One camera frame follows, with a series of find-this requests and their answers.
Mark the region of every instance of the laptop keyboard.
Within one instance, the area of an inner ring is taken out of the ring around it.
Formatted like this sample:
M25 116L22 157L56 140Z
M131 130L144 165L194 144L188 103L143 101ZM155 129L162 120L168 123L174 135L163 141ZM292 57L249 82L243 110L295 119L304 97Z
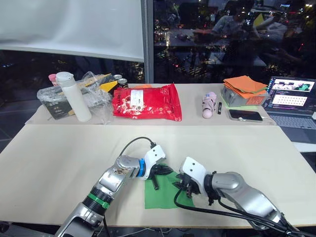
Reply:
M316 124L312 118L298 118L291 116L269 115L280 127L294 127L316 130Z

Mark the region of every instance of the laptop screen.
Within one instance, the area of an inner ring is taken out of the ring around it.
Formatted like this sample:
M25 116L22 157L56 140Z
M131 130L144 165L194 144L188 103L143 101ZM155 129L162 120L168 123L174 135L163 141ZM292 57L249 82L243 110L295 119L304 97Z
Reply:
M264 103L268 112L313 114L316 110L316 80L271 77L269 98Z

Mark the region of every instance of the smartphone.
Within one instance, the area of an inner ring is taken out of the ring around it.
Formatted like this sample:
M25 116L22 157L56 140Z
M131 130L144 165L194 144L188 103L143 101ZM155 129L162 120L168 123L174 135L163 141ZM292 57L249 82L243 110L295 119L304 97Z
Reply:
M260 114L256 111L229 110L229 117L232 120L262 122Z

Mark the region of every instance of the pink lid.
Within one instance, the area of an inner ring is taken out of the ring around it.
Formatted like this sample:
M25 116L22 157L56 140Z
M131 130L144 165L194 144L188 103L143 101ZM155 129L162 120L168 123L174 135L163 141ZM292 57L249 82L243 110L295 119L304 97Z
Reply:
M50 75L48 76L48 79L49 79L50 81L56 81L56 74L50 74Z

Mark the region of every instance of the white water bottle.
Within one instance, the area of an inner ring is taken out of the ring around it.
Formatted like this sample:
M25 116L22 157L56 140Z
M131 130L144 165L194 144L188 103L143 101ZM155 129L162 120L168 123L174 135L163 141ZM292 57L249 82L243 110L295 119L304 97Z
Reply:
M90 120L92 115L83 100L82 93L76 84L74 75L68 72L60 72L56 74L56 81L67 97L67 100L71 108L74 110L77 119L80 122Z

